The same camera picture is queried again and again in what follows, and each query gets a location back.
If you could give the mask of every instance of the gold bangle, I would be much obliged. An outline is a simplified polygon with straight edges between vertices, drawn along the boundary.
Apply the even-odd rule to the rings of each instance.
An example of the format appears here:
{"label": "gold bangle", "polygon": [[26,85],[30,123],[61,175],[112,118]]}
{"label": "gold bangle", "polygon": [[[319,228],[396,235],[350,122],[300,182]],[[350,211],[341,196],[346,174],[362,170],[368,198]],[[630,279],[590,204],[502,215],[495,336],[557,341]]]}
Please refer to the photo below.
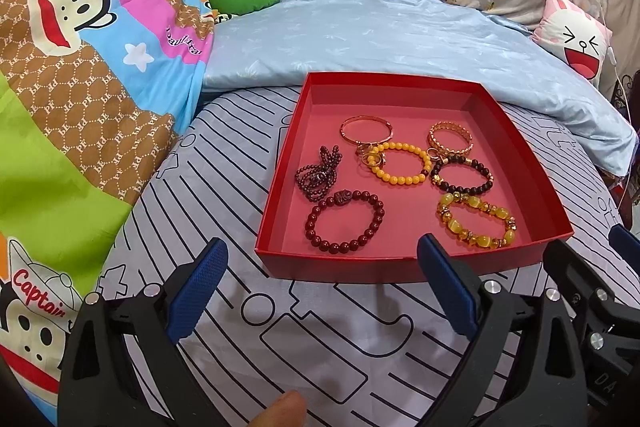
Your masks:
{"label": "gold bangle", "polygon": [[[397,150],[397,151],[407,151],[417,155],[422,162],[424,163],[424,168],[420,171],[419,174],[415,176],[392,176],[388,172],[385,172],[380,168],[381,161],[378,161],[376,158],[383,158],[383,154],[385,150]],[[409,145],[408,143],[395,143],[395,142],[384,142],[378,144],[371,148],[366,158],[366,164],[371,169],[371,172],[375,174],[378,178],[380,178],[383,182],[390,183],[392,185],[417,185],[422,183],[429,177],[429,172],[431,171],[431,159],[427,154],[427,151],[423,151],[419,147],[415,145]]]}
{"label": "gold bangle", "polygon": [[[435,132],[439,131],[440,129],[447,129],[460,134],[460,136],[462,136],[469,143],[469,146],[459,150],[449,149],[447,147],[444,147],[444,145],[440,143],[438,140],[436,140],[436,137],[435,137]],[[440,156],[449,156],[452,154],[457,154],[459,156],[467,156],[471,152],[471,149],[473,149],[474,147],[471,133],[469,133],[469,131],[466,130],[461,125],[458,125],[457,123],[449,122],[449,121],[443,121],[443,122],[438,122],[433,124],[431,126],[431,129],[429,130],[428,142],[429,142],[429,145],[431,145],[431,147],[433,147]]]}
{"label": "gold bangle", "polygon": [[[498,219],[504,221],[506,231],[504,236],[489,237],[488,235],[476,235],[462,227],[462,225],[453,218],[449,205],[451,203],[465,203],[471,208],[476,208],[485,214],[495,216]],[[516,220],[506,208],[497,207],[494,204],[489,204],[486,201],[482,201],[477,196],[469,196],[468,194],[461,194],[460,192],[454,192],[453,194],[444,194],[440,198],[438,203],[438,217],[446,225],[446,227],[458,236],[460,241],[465,241],[471,246],[478,246],[481,248],[501,248],[508,247],[516,237]]]}
{"label": "gold bangle", "polygon": [[[359,120],[371,120],[371,121],[375,121],[375,122],[380,122],[383,123],[384,125],[386,125],[386,128],[388,128],[389,130],[389,136],[387,136],[386,138],[383,138],[382,140],[376,140],[373,142],[362,142],[360,140],[354,140],[353,138],[349,138],[346,133],[344,132],[344,128],[348,126],[348,124],[353,123],[355,121],[359,121]],[[342,122],[341,126],[340,126],[340,135],[347,140],[347,142],[349,142],[352,145],[355,145],[357,147],[360,147],[362,145],[375,145],[378,143],[383,143],[383,142],[387,142],[389,140],[391,140],[394,137],[394,128],[391,126],[390,123],[388,123],[388,121],[384,120],[383,118],[380,118],[378,116],[367,116],[365,114],[361,114],[359,116],[352,116],[351,118],[347,118],[347,120],[345,120],[344,122]]]}

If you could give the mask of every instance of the colorful comforter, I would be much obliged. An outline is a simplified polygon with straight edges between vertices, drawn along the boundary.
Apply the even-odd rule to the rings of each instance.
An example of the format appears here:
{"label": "colorful comforter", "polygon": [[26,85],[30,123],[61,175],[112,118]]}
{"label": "colorful comforter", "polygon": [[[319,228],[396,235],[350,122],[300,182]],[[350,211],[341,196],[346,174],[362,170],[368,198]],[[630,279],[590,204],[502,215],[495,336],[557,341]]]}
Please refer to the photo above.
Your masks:
{"label": "colorful comforter", "polygon": [[193,118],[206,0],[0,0],[0,354],[53,421],[82,296]]}

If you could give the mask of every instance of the red beaded bracelet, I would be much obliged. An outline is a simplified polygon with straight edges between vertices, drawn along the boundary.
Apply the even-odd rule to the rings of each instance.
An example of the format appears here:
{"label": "red beaded bracelet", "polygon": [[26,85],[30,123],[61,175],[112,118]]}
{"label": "red beaded bracelet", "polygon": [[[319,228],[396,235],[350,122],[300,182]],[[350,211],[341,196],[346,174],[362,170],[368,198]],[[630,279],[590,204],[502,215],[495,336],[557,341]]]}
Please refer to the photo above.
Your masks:
{"label": "red beaded bracelet", "polygon": [[[328,206],[345,206],[350,203],[351,200],[360,200],[369,203],[374,210],[373,220],[371,221],[369,228],[357,239],[352,239],[350,242],[329,243],[329,241],[322,240],[322,237],[316,234],[316,221],[320,213]],[[311,246],[319,248],[319,250],[329,253],[348,253],[348,251],[356,251],[359,247],[364,247],[369,239],[378,231],[382,218],[385,215],[385,204],[380,201],[375,194],[369,194],[366,190],[360,192],[359,190],[340,190],[333,196],[326,198],[324,201],[318,201],[318,204],[311,209],[311,214],[306,218],[305,223],[305,237],[311,242]]]}

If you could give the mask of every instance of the dark brown beaded bracelet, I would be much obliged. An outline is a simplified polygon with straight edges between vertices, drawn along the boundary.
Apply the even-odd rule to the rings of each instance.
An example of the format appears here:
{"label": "dark brown beaded bracelet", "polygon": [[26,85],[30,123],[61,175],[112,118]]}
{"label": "dark brown beaded bracelet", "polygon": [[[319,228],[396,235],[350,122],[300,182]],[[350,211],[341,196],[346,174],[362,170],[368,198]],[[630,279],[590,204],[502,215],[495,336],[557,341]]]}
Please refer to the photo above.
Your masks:
{"label": "dark brown beaded bracelet", "polygon": [[[461,165],[468,165],[480,172],[482,176],[486,178],[486,182],[478,187],[458,187],[456,185],[450,185],[440,177],[440,169],[450,163],[459,163]],[[442,190],[453,194],[454,192],[460,192],[461,194],[468,194],[469,196],[479,196],[484,194],[491,187],[494,186],[494,175],[489,172],[483,164],[478,163],[478,160],[471,160],[458,154],[451,154],[445,158],[441,158],[436,161],[431,169],[431,183],[437,185]]]}
{"label": "dark brown beaded bracelet", "polygon": [[[369,203],[373,207],[373,219],[367,230],[359,236],[357,239],[351,239],[350,242],[344,241],[343,243],[329,243],[329,241],[323,240],[318,234],[316,234],[316,221],[318,216],[328,206],[345,206],[352,200],[360,200]],[[380,201],[375,194],[369,194],[366,190],[360,192],[359,190],[340,190],[333,196],[326,198],[323,201],[318,201],[318,204],[311,209],[311,214],[306,218],[305,223],[305,237],[311,242],[311,246],[318,248],[319,250],[329,253],[348,253],[356,251],[360,247],[364,247],[374,234],[378,231],[382,218],[385,215],[385,204]]]}

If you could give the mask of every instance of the pink pillow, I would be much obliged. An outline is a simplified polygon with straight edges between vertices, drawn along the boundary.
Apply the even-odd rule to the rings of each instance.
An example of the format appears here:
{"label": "pink pillow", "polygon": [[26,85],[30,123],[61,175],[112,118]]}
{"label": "pink pillow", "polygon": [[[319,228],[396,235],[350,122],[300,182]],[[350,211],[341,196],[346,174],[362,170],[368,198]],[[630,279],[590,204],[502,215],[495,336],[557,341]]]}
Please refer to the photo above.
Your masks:
{"label": "pink pillow", "polygon": [[612,32],[569,0],[546,0],[531,39],[598,86]]}

